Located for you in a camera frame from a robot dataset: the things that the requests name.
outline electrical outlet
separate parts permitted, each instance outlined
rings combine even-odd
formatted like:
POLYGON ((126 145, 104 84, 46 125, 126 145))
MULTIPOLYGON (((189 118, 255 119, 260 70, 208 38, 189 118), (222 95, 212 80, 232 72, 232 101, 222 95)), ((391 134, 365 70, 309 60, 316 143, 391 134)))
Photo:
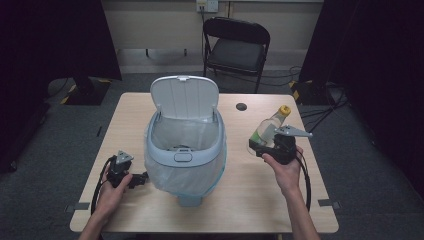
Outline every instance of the electrical outlet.
POLYGON ((203 12, 206 12, 207 3, 207 0, 196 0, 196 12, 201 12, 201 8, 203 8, 203 12))
POLYGON ((196 0, 196 12, 218 12, 218 0, 196 0))
POLYGON ((207 12, 218 12, 218 0, 207 0, 207 12))

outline black folding chair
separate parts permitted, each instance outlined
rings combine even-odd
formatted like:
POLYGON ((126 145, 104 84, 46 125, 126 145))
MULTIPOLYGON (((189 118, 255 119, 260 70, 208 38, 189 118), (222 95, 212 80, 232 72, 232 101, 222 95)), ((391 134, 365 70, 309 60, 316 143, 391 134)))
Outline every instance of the black folding chair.
POLYGON ((231 18, 214 17, 203 24, 205 54, 203 76, 206 69, 216 69, 257 76, 255 92, 258 92, 262 71, 268 53, 270 35, 257 23, 231 18), (217 38, 214 46, 212 38, 217 38))

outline bottle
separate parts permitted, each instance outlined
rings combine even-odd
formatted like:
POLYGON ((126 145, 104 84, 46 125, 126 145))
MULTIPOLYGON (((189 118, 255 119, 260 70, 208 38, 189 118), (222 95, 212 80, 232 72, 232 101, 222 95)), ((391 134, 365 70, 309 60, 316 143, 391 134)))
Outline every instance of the bottle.
POLYGON ((281 127, 290 112, 290 107, 282 105, 271 118, 265 119, 261 122, 259 127, 250 137, 250 140, 261 146, 272 146, 274 143, 275 129, 281 127))

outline hand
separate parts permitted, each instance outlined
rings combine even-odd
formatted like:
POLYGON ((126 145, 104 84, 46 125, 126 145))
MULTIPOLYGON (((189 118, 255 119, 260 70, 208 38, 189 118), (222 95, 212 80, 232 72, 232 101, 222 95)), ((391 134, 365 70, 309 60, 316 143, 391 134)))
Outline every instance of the hand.
MULTIPOLYGON (((299 146, 296 146, 296 149, 296 156, 302 159, 303 149, 299 146)), ((269 154, 264 153, 262 158, 274 170, 278 186, 285 197, 299 190, 300 164, 296 159, 287 165, 282 165, 269 154)))
POLYGON ((119 203, 121 202, 122 196, 125 192, 127 185, 132 179, 132 174, 128 173, 121 181, 119 186, 114 188, 112 184, 107 181, 107 172, 109 166, 106 167, 105 173, 102 177, 102 188, 100 189, 99 199, 97 200, 96 210, 94 214, 98 214, 104 219, 104 224, 107 223, 110 215, 118 208, 119 203))

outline white lid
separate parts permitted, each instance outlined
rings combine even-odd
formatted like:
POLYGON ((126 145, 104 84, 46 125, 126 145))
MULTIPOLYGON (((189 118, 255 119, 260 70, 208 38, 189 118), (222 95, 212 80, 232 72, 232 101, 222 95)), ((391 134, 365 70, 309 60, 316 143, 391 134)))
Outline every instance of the white lid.
POLYGON ((152 83, 150 93, 156 109, 166 118, 210 118, 218 106, 218 86, 204 77, 162 77, 152 83))

